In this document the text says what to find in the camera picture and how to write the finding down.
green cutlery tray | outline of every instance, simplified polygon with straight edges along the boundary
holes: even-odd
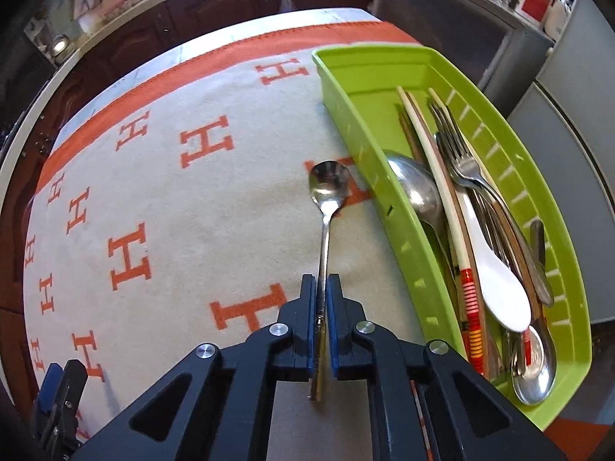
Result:
[[[451,297],[434,250],[383,150],[412,157],[399,123],[400,85],[419,102],[430,129],[427,107],[433,88],[451,109],[485,168],[497,183],[513,216],[528,235],[533,219],[545,226],[545,270],[555,304],[545,310],[557,351],[557,373],[549,397],[526,406],[506,381],[498,388],[539,428],[545,429],[587,375],[592,350],[587,301],[579,265],[564,220],[534,161],[490,101],[437,51],[422,46],[356,45],[314,52],[322,93],[339,133],[373,201],[404,275],[426,340],[465,350]]]

white plastic spoon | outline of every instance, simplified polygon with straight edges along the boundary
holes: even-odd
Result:
[[[505,328],[523,332],[531,322],[530,301],[524,287],[485,241],[466,191],[456,188],[456,193],[474,250],[485,305]]]

orange stripe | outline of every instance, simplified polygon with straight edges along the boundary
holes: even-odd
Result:
[[[417,43],[388,22],[340,22],[298,27],[236,41],[167,69],[138,85],[96,113],[70,135],[47,159],[36,192],[45,187],[69,161],[107,130],[144,106],[193,81],[246,61],[324,45],[358,41]]]

